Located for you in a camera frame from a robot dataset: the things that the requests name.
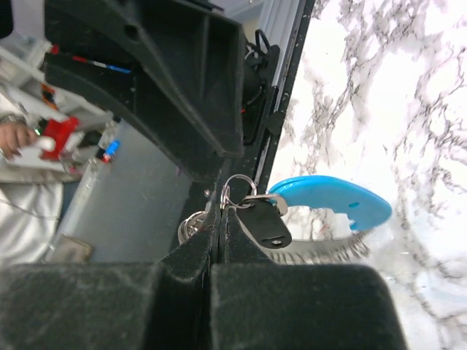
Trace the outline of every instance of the orange object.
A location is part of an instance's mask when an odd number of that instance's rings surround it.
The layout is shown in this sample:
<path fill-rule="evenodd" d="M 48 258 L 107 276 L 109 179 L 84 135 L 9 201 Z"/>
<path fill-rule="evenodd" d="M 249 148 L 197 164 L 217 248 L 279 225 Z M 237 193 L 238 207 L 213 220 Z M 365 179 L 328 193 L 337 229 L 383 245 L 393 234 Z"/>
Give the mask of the orange object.
<path fill-rule="evenodd" d="M 70 117 L 64 122 L 49 120 L 41 136 L 48 136 L 55 140 L 55 149 L 53 151 L 44 151 L 41 159 L 58 161 L 60 153 L 66 146 L 68 138 L 74 132 L 80 121 L 76 117 Z"/>

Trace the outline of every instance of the white marble surface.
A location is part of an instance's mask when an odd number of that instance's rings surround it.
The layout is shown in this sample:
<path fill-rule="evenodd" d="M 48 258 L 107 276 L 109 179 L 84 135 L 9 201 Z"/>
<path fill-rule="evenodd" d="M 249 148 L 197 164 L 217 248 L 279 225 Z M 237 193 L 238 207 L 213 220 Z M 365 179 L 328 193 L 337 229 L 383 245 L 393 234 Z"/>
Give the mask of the white marble surface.
<path fill-rule="evenodd" d="M 410 349 L 467 349 L 467 3 L 317 0 L 270 186 L 353 181 L 391 203 L 365 238 Z M 345 218 L 292 211 L 295 238 Z"/>

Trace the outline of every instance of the keychain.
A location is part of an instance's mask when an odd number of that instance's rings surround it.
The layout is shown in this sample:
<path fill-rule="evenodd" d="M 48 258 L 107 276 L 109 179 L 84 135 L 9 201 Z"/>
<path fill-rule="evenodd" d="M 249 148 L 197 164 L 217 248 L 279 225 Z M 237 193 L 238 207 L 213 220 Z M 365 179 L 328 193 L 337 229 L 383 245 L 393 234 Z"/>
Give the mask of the keychain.
<path fill-rule="evenodd" d="M 229 198 L 228 183 L 235 178 L 247 181 L 252 195 L 239 204 Z M 252 239 L 274 262 L 281 264 L 333 263 L 348 261 L 352 257 L 367 257 L 370 249 L 363 239 L 372 228 L 387 221 L 392 209 L 390 204 L 373 192 L 331 176 L 299 176 L 274 185 L 268 194 L 257 194 L 253 180 L 237 174 L 225 183 L 220 195 L 221 209 L 236 208 L 236 213 L 247 236 Z M 354 232 L 346 238 L 322 241 L 293 240 L 281 216 L 288 207 L 308 206 L 312 209 L 329 208 L 335 213 L 346 214 L 352 220 Z M 205 211 L 185 219 L 179 226 L 179 242 L 183 243 L 201 228 Z"/>

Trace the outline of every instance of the key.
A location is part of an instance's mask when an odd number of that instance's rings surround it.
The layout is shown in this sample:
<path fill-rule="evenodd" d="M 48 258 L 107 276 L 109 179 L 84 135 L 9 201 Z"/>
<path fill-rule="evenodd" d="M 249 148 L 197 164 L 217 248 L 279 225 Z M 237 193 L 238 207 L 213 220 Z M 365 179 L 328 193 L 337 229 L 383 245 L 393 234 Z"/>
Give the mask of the key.
<path fill-rule="evenodd" d="M 246 197 L 243 203 L 250 206 L 237 208 L 236 214 L 258 244 L 269 249 L 284 248 L 292 242 L 292 235 L 280 218 L 278 207 L 268 201 L 269 197 L 268 195 Z M 285 202 L 278 200 L 278 197 L 275 199 L 277 203 L 281 203 L 283 212 Z"/>

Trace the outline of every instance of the person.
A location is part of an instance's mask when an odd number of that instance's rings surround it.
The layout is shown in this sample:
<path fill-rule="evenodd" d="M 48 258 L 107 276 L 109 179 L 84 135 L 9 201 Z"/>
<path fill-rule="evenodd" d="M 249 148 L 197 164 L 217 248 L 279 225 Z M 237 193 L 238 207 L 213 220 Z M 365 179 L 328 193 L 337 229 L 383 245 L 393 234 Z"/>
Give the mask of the person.
<path fill-rule="evenodd" d="M 0 155 L 12 160 L 37 140 L 20 112 L 0 114 Z M 0 166 L 0 268 L 39 261 L 72 200 L 79 178 L 40 168 Z"/>

